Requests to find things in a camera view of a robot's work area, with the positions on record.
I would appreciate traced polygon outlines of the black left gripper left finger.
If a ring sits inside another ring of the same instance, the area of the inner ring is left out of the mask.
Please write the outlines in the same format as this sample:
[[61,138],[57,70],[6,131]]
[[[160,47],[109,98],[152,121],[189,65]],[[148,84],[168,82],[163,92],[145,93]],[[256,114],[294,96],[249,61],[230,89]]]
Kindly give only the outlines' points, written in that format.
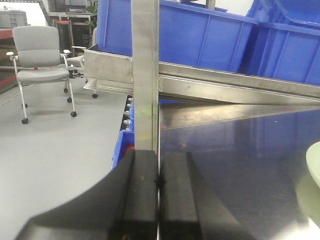
[[18,240],[154,240],[157,237],[158,158],[130,150],[96,185],[30,218]]

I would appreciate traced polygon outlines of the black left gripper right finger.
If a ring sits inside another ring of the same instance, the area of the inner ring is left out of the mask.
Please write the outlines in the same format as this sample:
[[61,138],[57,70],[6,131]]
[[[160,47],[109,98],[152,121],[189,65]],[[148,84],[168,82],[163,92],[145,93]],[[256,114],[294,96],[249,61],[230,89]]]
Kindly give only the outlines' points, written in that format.
[[254,239],[213,192],[191,153],[166,153],[160,179],[161,239]]

